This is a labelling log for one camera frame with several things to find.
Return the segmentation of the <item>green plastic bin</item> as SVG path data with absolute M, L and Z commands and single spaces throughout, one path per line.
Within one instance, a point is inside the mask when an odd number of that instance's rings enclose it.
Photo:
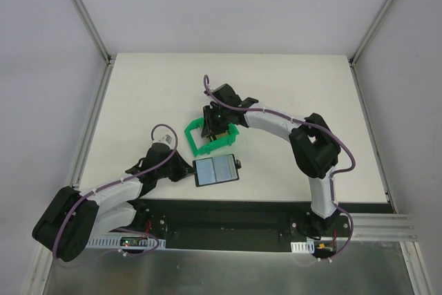
M 239 130 L 236 125 L 230 124 L 227 132 L 219 135 L 202 137 L 203 118 L 192 120 L 184 130 L 185 138 L 189 143 L 194 157 L 208 155 L 211 152 L 225 146 L 231 146 L 236 142 Z

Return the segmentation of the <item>black leather card holder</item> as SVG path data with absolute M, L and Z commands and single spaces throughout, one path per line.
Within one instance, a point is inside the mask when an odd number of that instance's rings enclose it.
M 227 154 L 194 160 L 193 168 L 196 187 L 207 187 L 239 180 L 242 164 L 234 154 Z

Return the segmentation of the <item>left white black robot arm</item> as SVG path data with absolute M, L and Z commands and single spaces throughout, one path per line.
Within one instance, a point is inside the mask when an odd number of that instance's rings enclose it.
M 61 188 L 32 230 L 32 237 L 56 258 L 68 263 L 83 252 L 89 240 L 119 227 L 141 231 L 146 216 L 137 200 L 164 178 L 178 182 L 195 169 L 168 144 L 156 142 L 146 155 L 111 186 L 87 191 Z

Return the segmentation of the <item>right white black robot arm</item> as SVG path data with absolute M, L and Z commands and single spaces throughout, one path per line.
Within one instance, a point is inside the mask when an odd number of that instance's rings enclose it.
M 334 206 L 328 177 L 338 162 L 340 146 L 321 127 L 324 119 L 313 113 L 299 122 L 288 114 L 267 108 L 257 99 L 241 99 L 228 84 L 205 91 L 211 103 L 203 108 L 202 137 L 215 137 L 227 132 L 229 125 L 259 129 L 291 145 L 298 168 L 308 177 L 311 191 L 311 229 L 319 236 L 334 230 L 337 208 Z

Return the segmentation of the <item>gold credit card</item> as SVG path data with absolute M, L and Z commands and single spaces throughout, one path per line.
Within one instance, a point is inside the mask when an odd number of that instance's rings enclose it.
M 224 137 L 229 137 L 229 135 L 230 135 L 230 133 L 229 133 L 228 131 L 225 131 L 225 132 L 223 132 L 223 133 L 219 133 L 219 134 L 216 134 L 216 135 L 210 135 L 210 136 L 208 136 L 208 140 L 209 140 L 210 142 L 214 142 L 214 141 L 216 141 L 216 140 L 221 140 L 221 139 L 224 138 Z

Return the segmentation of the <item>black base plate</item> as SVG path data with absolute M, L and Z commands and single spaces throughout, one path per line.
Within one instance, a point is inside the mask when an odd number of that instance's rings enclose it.
M 306 202 L 154 200 L 131 202 L 131 231 L 147 231 L 168 249 L 288 252 L 310 237 L 345 240 L 349 221 L 340 215 L 323 225 Z

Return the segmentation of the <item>aluminium frame rail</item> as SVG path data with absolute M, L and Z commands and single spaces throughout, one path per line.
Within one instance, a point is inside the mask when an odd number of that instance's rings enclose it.
M 352 239 L 369 242 L 416 242 L 412 219 L 407 214 L 353 213 Z

